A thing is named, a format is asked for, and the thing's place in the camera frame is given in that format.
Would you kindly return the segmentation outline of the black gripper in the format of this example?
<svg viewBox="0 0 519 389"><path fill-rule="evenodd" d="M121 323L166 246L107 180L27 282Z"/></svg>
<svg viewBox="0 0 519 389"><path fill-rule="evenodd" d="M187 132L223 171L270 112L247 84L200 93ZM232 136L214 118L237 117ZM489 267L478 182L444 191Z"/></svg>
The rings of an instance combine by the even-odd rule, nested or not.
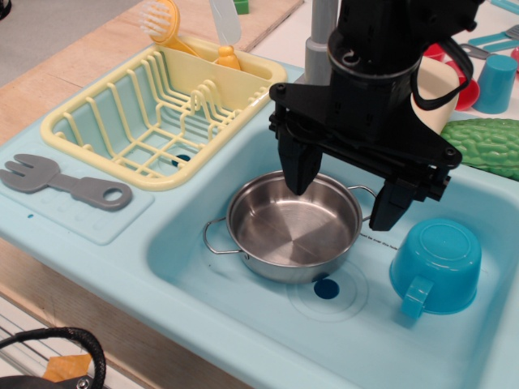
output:
<svg viewBox="0 0 519 389"><path fill-rule="evenodd" d="M453 33L336 29L328 41L329 85L278 83L270 88L270 118L287 187L302 195L330 155L382 177L370 218L389 231L414 200L440 199L461 154L427 126L418 109L432 111L456 91L424 98L418 68L426 49L439 44L461 56Z"/></svg>

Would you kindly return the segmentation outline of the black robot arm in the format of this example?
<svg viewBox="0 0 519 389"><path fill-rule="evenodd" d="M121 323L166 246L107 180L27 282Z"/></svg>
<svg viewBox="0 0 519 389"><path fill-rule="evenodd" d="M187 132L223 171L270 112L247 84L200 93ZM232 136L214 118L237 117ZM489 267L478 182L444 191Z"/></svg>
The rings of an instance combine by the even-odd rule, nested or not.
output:
<svg viewBox="0 0 519 389"><path fill-rule="evenodd" d="M388 231L413 201L438 200L461 153L417 115L458 96L418 92L418 68L433 44L470 79L474 68L454 36L475 28L476 1L344 1L328 39L328 84L271 87L271 129L288 188L303 194L330 155L384 179L370 226Z"/></svg>

